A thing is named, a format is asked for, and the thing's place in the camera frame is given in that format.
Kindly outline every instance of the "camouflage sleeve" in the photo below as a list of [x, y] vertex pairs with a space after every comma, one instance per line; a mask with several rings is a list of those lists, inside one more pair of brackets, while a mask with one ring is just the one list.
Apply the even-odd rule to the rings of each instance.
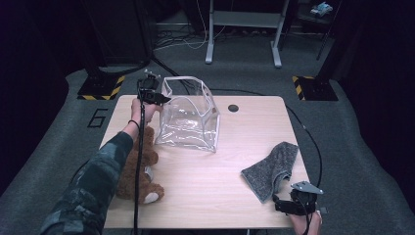
[[40, 234], [101, 234], [132, 145], [124, 132], [107, 142], [75, 176], [46, 217]]

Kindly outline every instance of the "transparent box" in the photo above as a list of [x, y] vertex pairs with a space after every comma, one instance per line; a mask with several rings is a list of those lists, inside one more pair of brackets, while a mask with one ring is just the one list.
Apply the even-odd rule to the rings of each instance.
[[[179, 80], [190, 95], [174, 95], [169, 82]], [[205, 84], [193, 76], [165, 77], [163, 105], [156, 144], [216, 152], [220, 112]]]

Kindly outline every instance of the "teddy bear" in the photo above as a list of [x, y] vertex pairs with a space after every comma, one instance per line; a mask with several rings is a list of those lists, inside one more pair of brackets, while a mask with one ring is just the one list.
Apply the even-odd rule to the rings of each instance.
[[[144, 128], [143, 157], [140, 165], [139, 176], [139, 204], [149, 204], [159, 201], [164, 196], [164, 188], [159, 184], [153, 183], [153, 173], [150, 166], [159, 161], [159, 154], [153, 149], [155, 131], [152, 127]], [[135, 171], [137, 168], [139, 139], [134, 141], [134, 145], [128, 154], [125, 167], [122, 170], [116, 187], [116, 195], [119, 198], [134, 200], [135, 195]]]

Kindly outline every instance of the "gray fabric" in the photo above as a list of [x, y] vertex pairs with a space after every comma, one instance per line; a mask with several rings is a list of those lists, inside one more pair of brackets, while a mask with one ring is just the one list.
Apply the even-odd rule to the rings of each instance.
[[291, 177], [298, 151], [297, 145], [282, 142], [272, 149], [268, 157], [242, 170], [242, 175], [262, 203], [278, 193], [281, 180]]

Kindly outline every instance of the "black cable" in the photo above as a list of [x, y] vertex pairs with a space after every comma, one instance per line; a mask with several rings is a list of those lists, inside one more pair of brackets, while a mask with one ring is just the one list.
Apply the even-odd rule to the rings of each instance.
[[137, 82], [137, 93], [138, 97], [140, 98], [140, 106], [141, 106], [141, 119], [140, 119], [140, 129], [138, 130], [139, 135], [139, 147], [138, 147], [138, 158], [137, 158], [137, 166], [135, 169], [135, 184], [134, 184], [134, 235], [138, 235], [138, 198], [139, 198], [139, 187], [138, 182], [140, 180], [140, 166], [143, 157], [143, 144], [144, 144], [144, 125], [145, 125], [145, 107], [143, 102], [143, 96], [140, 92], [140, 87]]
[[[173, 76], [180, 76], [179, 73], [175, 72], [174, 70], [172, 70], [171, 68], [169, 68], [167, 65], [165, 65], [163, 62], [161, 62], [159, 59], [157, 59], [154, 55], [152, 57], [152, 60], [154, 62], [156, 62], [158, 65], [160, 65], [162, 68], [164, 68], [165, 70], [169, 71]], [[184, 84], [184, 82], [182, 82], [183, 86], [185, 87], [186, 91], [188, 94], [189, 90], [186, 88], [186, 85]], [[248, 91], [248, 90], [241, 90], [241, 89], [227, 89], [227, 88], [211, 88], [210, 91], [237, 91], [237, 92], [245, 92], [245, 93], [250, 93], [250, 94], [254, 94], [254, 95], [258, 95], [258, 96], [266, 96], [264, 94], [258, 93], [258, 92], [253, 92], [253, 91]], [[286, 105], [287, 110], [289, 110], [294, 117], [296, 118], [296, 120], [299, 122], [299, 124], [302, 126], [302, 128], [305, 130], [305, 132], [308, 134], [308, 136], [310, 137], [312, 143], [314, 144], [315, 149], [317, 150], [318, 153], [318, 159], [320, 162], [320, 170], [319, 170], [319, 176], [318, 176], [318, 181], [316, 184], [316, 187], [318, 188], [320, 186], [321, 183], [321, 178], [323, 175], [323, 160], [321, 158], [321, 153], [320, 153], [320, 149], [318, 148], [317, 143], [315, 142], [314, 138], [312, 137], [311, 133], [308, 131], [308, 129], [305, 127], [304, 124], [302, 124], [301, 120], [299, 119], [299, 117], [297, 116], [297, 114], [288, 106]]]

